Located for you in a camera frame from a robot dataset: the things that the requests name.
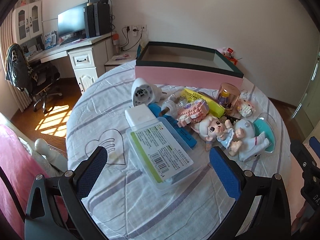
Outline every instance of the yellow package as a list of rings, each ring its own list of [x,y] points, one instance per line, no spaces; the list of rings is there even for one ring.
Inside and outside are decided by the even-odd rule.
[[[218,117],[218,118],[220,118],[225,114],[226,110],[224,109],[224,107],[216,103],[211,98],[201,95],[187,88],[185,88],[184,91],[186,93],[186,96],[189,97],[188,102],[192,102],[198,99],[204,99],[209,106],[210,114],[213,114],[215,117]]]

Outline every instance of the monitor screen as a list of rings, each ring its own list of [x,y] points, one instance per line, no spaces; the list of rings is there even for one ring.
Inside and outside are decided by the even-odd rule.
[[[59,37],[85,29],[83,8],[86,6],[83,3],[58,15]]]

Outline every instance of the white tablecloth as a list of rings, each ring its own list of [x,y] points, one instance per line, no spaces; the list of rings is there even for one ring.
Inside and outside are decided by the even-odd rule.
[[[104,167],[89,196],[82,199],[105,235],[111,239],[206,239],[227,215],[234,199],[228,197],[214,169],[208,166],[205,143],[195,133],[192,135],[198,143],[193,150],[199,154],[202,168],[174,192],[155,195],[147,175],[137,168],[125,134],[129,124],[124,111],[132,104],[134,66],[132,61],[105,73],[76,103],[67,122],[68,168],[74,170],[98,145],[114,139],[113,153],[117,158]],[[167,92],[178,89],[161,88]],[[195,90],[213,96],[217,93],[216,90]],[[275,119],[277,142],[271,154],[264,153],[245,163],[237,156],[232,159],[243,170],[251,170],[257,176],[271,177],[279,173],[286,184],[291,165],[290,140],[281,116],[246,78],[241,94],[256,106],[255,114],[249,117],[251,121],[263,112]],[[248,227],[258,201],[257,198],[241,231]]]

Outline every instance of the heart drawing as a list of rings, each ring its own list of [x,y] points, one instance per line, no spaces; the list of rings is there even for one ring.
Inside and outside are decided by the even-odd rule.
[[[116,129],[104,131],[98,140],[91,140],[85,145],[85,154],[89,156],[98,147],[104,147],[108,152],[107,164],[125,165],[124,142],[121,133]]]

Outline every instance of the metal bolt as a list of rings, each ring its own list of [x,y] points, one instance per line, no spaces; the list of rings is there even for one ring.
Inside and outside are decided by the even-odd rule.
[[[247,177],[251,177],[252,176],[252,172],[251,171],[244,171],[245,176]]]
[[[278,173],[275,174],[275,178],[278,179],[278,180],[281,180],[281,179],[282,179],[281,175],[278,174]]]
[[[73,171],[66,171],[66,172],[64,173],[64,176],[66,176],[66,177],[71,177],[72,174],[73,174]]]
[[[36,176],[36,180],[41,180],[42,179],[42,174],[38,174],[37,176]]]

